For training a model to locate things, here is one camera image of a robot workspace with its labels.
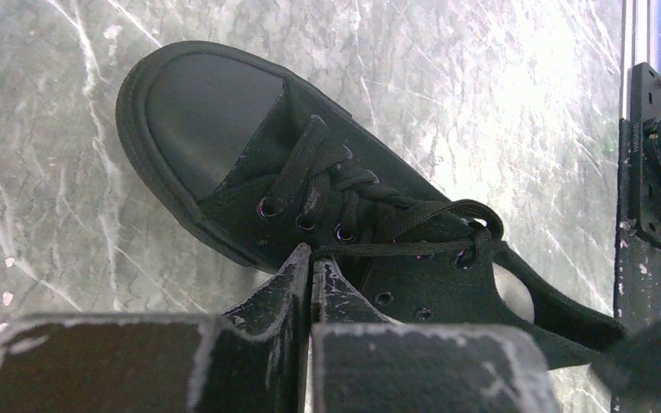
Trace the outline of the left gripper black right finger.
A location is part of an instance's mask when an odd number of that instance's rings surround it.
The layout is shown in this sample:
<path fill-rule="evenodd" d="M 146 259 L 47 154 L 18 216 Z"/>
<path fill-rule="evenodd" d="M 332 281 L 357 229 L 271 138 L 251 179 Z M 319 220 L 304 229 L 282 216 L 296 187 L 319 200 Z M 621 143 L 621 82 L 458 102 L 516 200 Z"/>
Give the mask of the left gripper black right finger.
<path fill-rule="evenodd" d="M 495 324 L 394 324 L 344 278 L 313 265 L 316 412 L 557 412 L 543 353 Z"/>

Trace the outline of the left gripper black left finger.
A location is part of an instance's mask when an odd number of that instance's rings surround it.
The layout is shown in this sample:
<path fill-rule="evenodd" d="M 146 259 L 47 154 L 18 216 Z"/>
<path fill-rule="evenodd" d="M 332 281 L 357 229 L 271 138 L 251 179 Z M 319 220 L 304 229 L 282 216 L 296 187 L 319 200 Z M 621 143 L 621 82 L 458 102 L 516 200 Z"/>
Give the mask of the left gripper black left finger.
<path fill-rule="evenodd" d="M 300 412 L 310 248 L 220 314 L 36 313 L 0 338 L 0 412 Z"/>

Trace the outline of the black shoelace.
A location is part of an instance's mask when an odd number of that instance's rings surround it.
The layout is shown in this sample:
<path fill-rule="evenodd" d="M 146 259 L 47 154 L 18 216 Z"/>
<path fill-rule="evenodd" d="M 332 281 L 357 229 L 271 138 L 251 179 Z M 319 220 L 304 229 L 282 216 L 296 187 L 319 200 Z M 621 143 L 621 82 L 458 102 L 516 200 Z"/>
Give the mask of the black shoelace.
<path fill-rule="evenodd" d="M 345 145 L 327 139 L 328 126 L 314 114 L 306 123 L 280 174 L 256 205 L 257 215 L 281 215 L 306 187 L 304 203 L 295 220 L 300 231 L 320 223 L 332 191 L 342 197 L 335 229 L 337 245 L 322 246 L 313 257 L 434 256 L 455 251 L 459 264 L 470 265 L 499 243 L 503 222 L 488 206 L 475 200 L 415 200 L 382 186 L 371 170 L 354 164 Z M 469 230 L 447 235 L 441 242 L 401 242 L 409 231 L 444 213 L 461 218 Z"/>

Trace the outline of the black shoe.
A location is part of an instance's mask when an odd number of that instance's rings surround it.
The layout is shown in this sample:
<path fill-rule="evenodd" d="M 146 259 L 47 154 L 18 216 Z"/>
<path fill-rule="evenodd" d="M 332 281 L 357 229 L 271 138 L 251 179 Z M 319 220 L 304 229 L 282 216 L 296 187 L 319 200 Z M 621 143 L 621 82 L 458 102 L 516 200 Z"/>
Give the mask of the black shoe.
<path fill-rule="evenodd" d="M 517 327 L 553 369 L 626 336 L 540 277 L 492 209 L 446 198 L 285 67 L 207 41 L 164 46 L 128 72 L 115 124 L 175 220 L 242 266 L 273 273 L 304 243 L 383 315 Z"/>

